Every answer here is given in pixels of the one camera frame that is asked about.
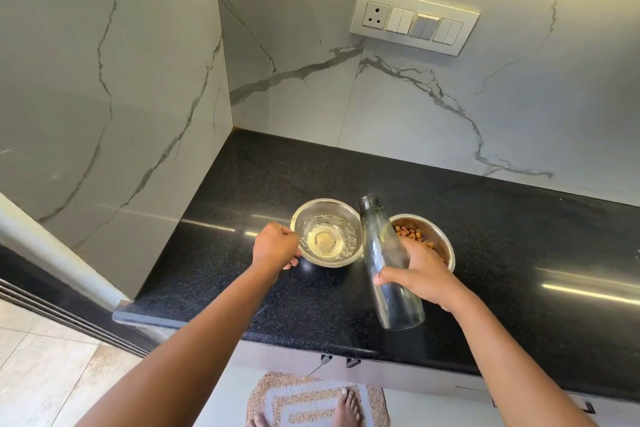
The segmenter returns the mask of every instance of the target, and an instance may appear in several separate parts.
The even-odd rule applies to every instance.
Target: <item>bath mat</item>
[[[249,397],[247,422],[263,414],[270,427],[331,427],[340,391],[356,395],[362,427],[388,427],[389,415],[382,388],[348,382],[324,382],[311,376],[270,371]]]

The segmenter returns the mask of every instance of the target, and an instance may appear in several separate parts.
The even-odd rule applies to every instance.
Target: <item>tiled floor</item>
[[[72,427],[139,358],[0,301],[0,427]],[[227,368],[196,427],[242,427],[264,371]],[[501,427],[491,405],[385,390],[392,427]],[[603,427],[624,427],[607,423]]]

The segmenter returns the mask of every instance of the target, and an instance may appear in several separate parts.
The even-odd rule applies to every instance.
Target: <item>bowl rim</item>
[[[316,203],[340,204],[341,206],[346,208],[347,211],[352,213],[358,219],[358,222],[360,222],[360,213],[358,213],[355,209],[353,209],[347,203],[344,203],[343,201],[339,201],[338,199],[332,199],[331,197],[319,197],[317,199],[312,199],[311,201],[307,201],[306,203],[302,204],[296,210],[296,212],[293,213],[293,216],[291,218],[291,224],[289,226],[289,228],[292,231],[295,231],[295,229],[296,229],[296,220],[298,219],[298,216],[300,215],[300,213],[305,208],[309,207],[311,204],[316,204]],[[362,256],[362,253],[363,253],[362,245],[363,244],[360,243],[360,247],[358,248],[358,251],[356,253],[354,253],[353,255],[351,255],[348,259],[345,259],[344,261],[341,261],[341,262],[335,262],[335,263],[323,262],[323,261],[320,261],[320,260],[316,259],[315,257],[312,258],[305,250],[302,249],[302,247],[300,247],[300,251],[302,252],[302,256],[305,257],[312,264],[318,265],[320,267],[327,267],[327,268],[330,268],[330,269],[338,269],[340,267],[346,267],[347,265],[350,265],[353,262],[355,262],[356,260],[358,260]]]
[[[451,260],[449,261],[450,263],[448,264],[447,268],[451,272],[453,272],[453,270],[456,268],[456,254],[453,251],[453,246],[451,245],[451,242],[449,241],[447,236],[444,234],[444,232],[441,229],[439,229],[434,222],[429,221],[426,218],[423,218],[422,216],[418,216],[417,214],[408,214],[408,213],[394,214],[391,218],[389,218],[389,221],[393,223],[395,220],[400,220],[401,218],[413,218],[415,220],[424,221],[427,225],[429,225],[433,229],[434,232],[436,232],[436,234],[440,236],[440,238],[442,238],[444,243],[449,247],[449,250],[451,250]]]

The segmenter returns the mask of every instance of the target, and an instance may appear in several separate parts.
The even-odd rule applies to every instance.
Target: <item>water bottle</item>
[[[396,231],[391,226],[387,212],[375,194],[358,200],[364,259],[373,287],[376,312],[382,327],[389,330],[402,330],[419,326],[424,322],[422,300],[399,284],[384,286],[373,284],[373,277],[382,267],[409,268],[409,255],[406,253]]]

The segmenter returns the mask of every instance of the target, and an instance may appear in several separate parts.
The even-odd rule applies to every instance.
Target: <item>countertop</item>
[[[118,321],[178,328],[252,259],[269,220],[308,200],[436,223],[456,276],[564,389],[640,401],[640,208],[334,147],[235,130],[136,299]],[[478,375],[451,314],[424,303],[418,328],[378,323],[362,261],[283,272],[244,339]]]

